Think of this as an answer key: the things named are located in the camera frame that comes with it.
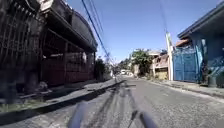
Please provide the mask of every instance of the curb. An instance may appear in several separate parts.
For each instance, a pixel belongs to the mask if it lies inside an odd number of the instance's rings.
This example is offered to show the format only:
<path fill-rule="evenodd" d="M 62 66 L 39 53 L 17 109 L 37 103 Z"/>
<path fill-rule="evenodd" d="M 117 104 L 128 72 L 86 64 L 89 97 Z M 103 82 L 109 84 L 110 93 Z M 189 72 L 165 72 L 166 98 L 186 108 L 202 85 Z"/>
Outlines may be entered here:
<path fill-rule="evenodd" d="M 177 84 L 169 85 L 169 84 L 164 84 L 164 83 L 159 83 L 159 82 L 154 82 L 154 83 L 161 84 L 161 85 L 168 86 L 168 87 L 172 87 L 172 88 L 178 88 L 178 89 L 182 89 L 182 90 L 186 90 L 186 91 L 191 91 L 191 92 L 195 92 L 195 93 L 200 93 L 200 94 L 224 99 L 224 95 L 217 94 L 217 93 L 209 93 L 209 92 L 204 92 L 204 91 L 198 91 L 198 90 L 186 88 L 186 87 L 183 87 L 183 86 L 177 85 Z"/>
<path fill-rule="evenodd" d="M 45 106 L 33 108 L 33 109 L 25 109 L 25 110 L 13 111 L 13 112 L 0 114 L 0 119 L 1 119 L 0 126 L 23 121 L 25 119 L 28 119 L 28 118 L 31 118 L 34 116 L 38 116 L 38 115 L 41 115 L 44 113 L 55 111 L 60 108 L 64 108 L 68 105 L 75 105 L 75 104 L 79 103 L 80 101 L 92 100 L 92 99 L 96 98 L 97 96 L 105 93 L 107 89 L 116 87 L 123 82 L 125 82 L 125 81 L 123 80 L 118 83 L 109 85 L 107 87 L 98 89 L 96 91 L 93 91 L 93 92 L 90 92 L 90 93 L 87 93 L 87 94 L 84 94 L 84 95 L 81 95 L 78 97 L 74 97 L 69 100 L 61 101 L 58 103 L 53 103 L 50 105 L 45 105 Z"/>

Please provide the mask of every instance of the asphalt road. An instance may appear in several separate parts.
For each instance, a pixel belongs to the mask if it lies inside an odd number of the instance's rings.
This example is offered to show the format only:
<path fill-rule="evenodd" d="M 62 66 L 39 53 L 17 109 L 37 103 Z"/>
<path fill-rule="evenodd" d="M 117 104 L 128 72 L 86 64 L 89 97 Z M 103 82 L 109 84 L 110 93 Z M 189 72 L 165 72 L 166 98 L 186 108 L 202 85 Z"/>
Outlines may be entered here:
<path fill-rule="evenodd" d="M 224 127 L 223 99 L 172 89 L 146 80 L 123 79 L 126 81 L 86 101 L 82 128 L 143 128 L 138 116 L 132 120 L 136 110 L 147 113 L 159 128 Z M 75 109 L 76 105 L 70 105 L 3 128 L 67 127 Z"/>

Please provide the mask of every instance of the building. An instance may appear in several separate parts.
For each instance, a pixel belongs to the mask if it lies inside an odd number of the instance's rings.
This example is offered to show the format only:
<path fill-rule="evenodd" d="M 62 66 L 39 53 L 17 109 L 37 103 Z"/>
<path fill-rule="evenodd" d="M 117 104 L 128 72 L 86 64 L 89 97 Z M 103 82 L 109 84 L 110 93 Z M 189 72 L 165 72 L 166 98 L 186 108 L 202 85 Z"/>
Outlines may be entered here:
<path fill-rule="evenodd" d="M 97 42 L 64 0 L 4 0 L 0 16 L 2 92 L 33 93 L 40 81 L 52 87 L 93 79 Z"/>
<path fill-rule="evenodd" d="M 168 80 L 168 58 L 169 56 L 164 54 L 153 59 L 150 70 L 154 78 Z"/>
<path fill-rule="evenodd" d="M 93 79 L 97 43 L 88 22 L 64 0 L 39 3 L 46 21 L 42 81 L 60 85 Z"/>
<path fill-rule="evenodd" d="M 182 45 L 177 46 L 174 54 L 176 80 L 201 83 L 206 81 L 207 74 L 209 84 L 219 86 L 224 84 L 223 15 L 224 2 L 221 2 L 178 35 Z"/>

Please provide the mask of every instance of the blue gate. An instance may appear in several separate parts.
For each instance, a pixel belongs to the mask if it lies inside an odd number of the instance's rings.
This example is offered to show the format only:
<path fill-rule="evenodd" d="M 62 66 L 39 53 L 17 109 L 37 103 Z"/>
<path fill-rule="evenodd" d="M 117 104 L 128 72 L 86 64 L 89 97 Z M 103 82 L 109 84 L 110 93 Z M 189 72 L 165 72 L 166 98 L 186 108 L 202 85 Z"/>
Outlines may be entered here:
<path fill-rule="evenodd" d="M 196 52 L 193 49 L 173 52 L 174 80 L 196 82 Z"/>

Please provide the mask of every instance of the blue sky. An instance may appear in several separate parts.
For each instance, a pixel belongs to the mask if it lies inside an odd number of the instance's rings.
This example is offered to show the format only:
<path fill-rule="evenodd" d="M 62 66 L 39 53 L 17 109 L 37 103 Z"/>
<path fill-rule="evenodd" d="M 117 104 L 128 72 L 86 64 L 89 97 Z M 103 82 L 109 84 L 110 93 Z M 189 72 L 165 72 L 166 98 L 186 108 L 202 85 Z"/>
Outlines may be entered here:
<path fill-rule="evenodd" d="M 115 62 L 127 58 L 137 48 L 166 49 L 158 0 L 93 1 L 104 30 L 103 42 Z M 216 7 L 220 1 L 161 0 L 173 44 L 178 41 L 177 34 Z M 89 21 L 81 0 L 67 2 Z M 104 56 L 100 45 L 97 55 Z"/>

